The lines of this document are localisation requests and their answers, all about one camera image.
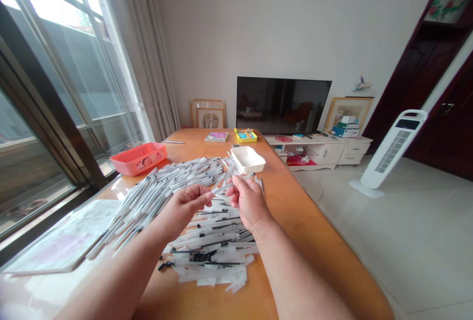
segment white tower fan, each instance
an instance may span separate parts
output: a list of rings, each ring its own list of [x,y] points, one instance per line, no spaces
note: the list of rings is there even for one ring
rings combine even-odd
[[[383,191],[376,189],[404,154],[427,117],[427,112],[421,110],[406,110],[401,113],[384,137],[361,180],[351,180],[350,186],[371,198],[384,196]]]

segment wooden table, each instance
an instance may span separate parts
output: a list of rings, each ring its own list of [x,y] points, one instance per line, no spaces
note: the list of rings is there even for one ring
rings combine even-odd
[[[235,144],[230,129],[226,143],[205,142],[209,129],[181,129],[167,140],[168,160],[159,164],[188,161],[201,157],[227,156]],[[382,291],[369,272],[305,193],[285,164],[266,143],[247,143],[266,159],[263,177],[268,206],[294,240],[303,255],[329,282],[359,319],[394,319]],[[145,174],[119,176],[99,193],[99,199],[123,199],[127,190]],[[51,319],[94,278],[110,259],[110,247],[95,260],[84,261],[76,270],[64,274],[11,277],[2,275],[3,309],[12,319]],[[226,293],[228,285],[197,287],[196,282],[179,284],[171,269],[153,273],[134,319],[276,319],[277,312],[265,269],[259,255],[247,267],[248,282],[235,295]]]

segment black tv screen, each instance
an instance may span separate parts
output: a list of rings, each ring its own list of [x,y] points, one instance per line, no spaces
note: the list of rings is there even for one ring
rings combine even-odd
[[[331,81],[239,76],[236,127],[263,134],[316,133]]]

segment window frame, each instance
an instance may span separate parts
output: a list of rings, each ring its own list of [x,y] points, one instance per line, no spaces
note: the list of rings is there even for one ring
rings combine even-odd
[[[68,94],[72,104],[74,105],[75,110],[77,111],[77,114],[82,120],[83,125],[87,126],[87,128],[90,129],[91,136],[95,144],[97,145],[99,150],[102,152],[102,154],[105,154],[105,149],[104,149],[105,143],[100,139],[99,135],[96,133],[94,121],[104,119],[106,117],[92,118],[90,116],[89,111],[87,110],[87,107],[79,94],[79,91],[75,87],[74,81],[69,75],[64,62],[61,59],[61,56],[57,52],[56,47],[48,31],[46,30],[46,27],[44,26],[43,19],[41,19],[36,13],[36,10],[34,9],[32,2],[30,0],[15,0],[15,1],[20,7],[20,10],[25,15],[26,20],[28,21],[30,25],[30,28],[32,29],[34,35],[38,39],[40,46],[42,47],[42,50],[45,52],[52,67],[56,71],[60,81],[62,82],[64,86],[66,93]],[[107,73],[109,74],[109,77],[113,85],[113,89],[117,93],[120,100],[120,104],[122,105],[122,108],[123,108],[123,112],[120,112],[118,114],[124,113],[125,123],[127,125],[127,128],[129,132],[133,135],[133,132],[134,132],[133,122],[130,118],[129,112],[126,110],[126,107],[125,107],[125,103],[127,101],[125,99],[123,90],[120,87],[118,77],[115,71],[112,69],[113,65],[111,63],[111,58],[104,44],[105,39],[103,38],[102,33],[99,29],[98,23],[96,21],[96,18],[98,18],[103,23],[105,23],[104,17],[91,9],[91,7],[89,6],[88,0],[82,0],[82,2],[79,2],[77,0],[63,0],[63,1],[81,10],[89,17],[89,20],[92,24],[92,28],[94,30],[94,35],[97,38],[97,42],[99,45],[99,50],[100,50],[99,60],[103,59],[103,63],[102,63],[103,67],[105,67],[105,69],[107,70]]]
[[[64,63],[59,57],[42,19],[36,14],[30,0],[16,0],[42,49],[56,70],[71,101],[84,124],[76,126],[62,103],[52,82],[35,57],[25,37],[10,15],[7,6],[0,2],[0,88],[19,111],[35,136],[0,146],[0,152],[34,144],[39,141],[58,163],[75,188],[49,202],[0,234],[0,265],[5,264],[29,243],[38,238],[60,218],[104,188],[118,176],[114,171],[104,176],[80,131],[89,130],[97,146],[103,151],[94,129],[105,121],[126,118],[130,132],[132,120],[126,109],[126,100],[104,50],[101,32],[95,18],[104,22],[103,16],[94,12],[87,0],[64,0],[85,12],[93,24],[104,64],[121,99],[124,112],[92,119],[74,87]]]

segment wooden cabinet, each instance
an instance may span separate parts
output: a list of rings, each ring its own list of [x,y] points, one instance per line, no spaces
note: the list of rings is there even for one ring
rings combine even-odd
[[[342,142],[335,144],[320,144],[320,147],[319,155],[312,160],[317,165],[327,165],[337,163],[340,155],[343,154],[344,144]]]
[[[343,138],[342,140],[312,135],[312,139],[303,137],[292,138],[292,142],[282,143],[276,140],[277,135],[268,134],[264,136],[266,141],[275,148],[276,145],[283,146],[283,152],[296,152],[297,146],[303,146],[306,156],[317,165],[288,166],[291,171],[298,170],[318,170],[322,168],[334,169],[337,165],[357,165],[370,147],[372,142],[369,138]],[[281,159],[286,162],[287,154],[278,153]]]

